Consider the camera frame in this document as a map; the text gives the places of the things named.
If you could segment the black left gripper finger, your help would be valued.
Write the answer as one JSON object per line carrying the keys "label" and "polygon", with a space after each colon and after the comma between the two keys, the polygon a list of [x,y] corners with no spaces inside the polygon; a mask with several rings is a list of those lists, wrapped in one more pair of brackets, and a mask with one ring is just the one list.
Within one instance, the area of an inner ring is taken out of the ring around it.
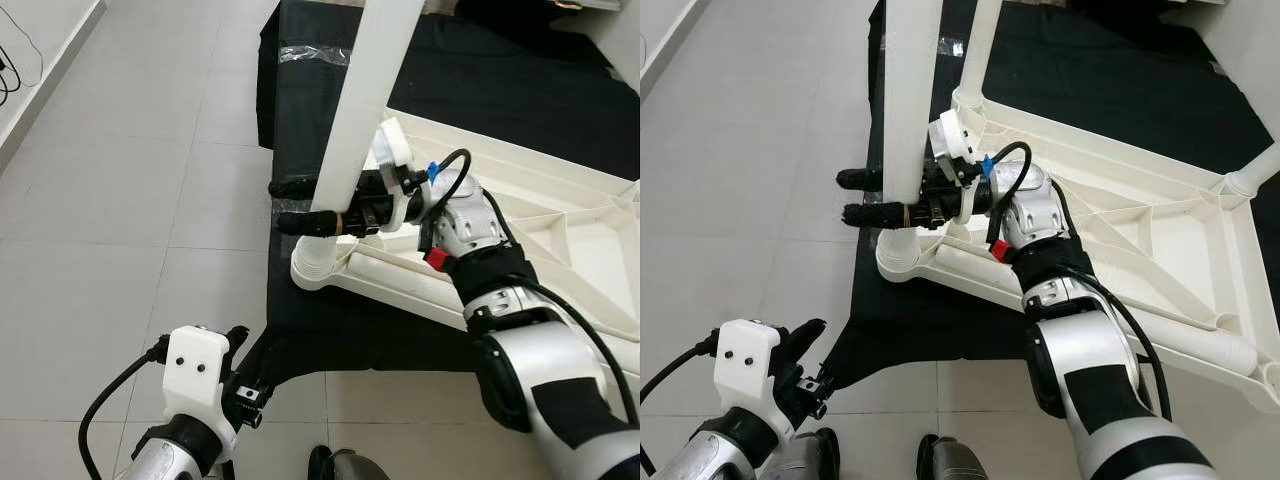
{"label": "black left gripper finger", "polygon": [[820,381],[805,374],[803,357],[824,333],[827,321],[814,317],[795,328],[785,342],[785,384],[788,387],[817,387]]}
{"label": "black left gripper finger", "polygon": [[228,332],[228,381],[234,385],[256,387],[262,375],[262,334],[238,325]]}

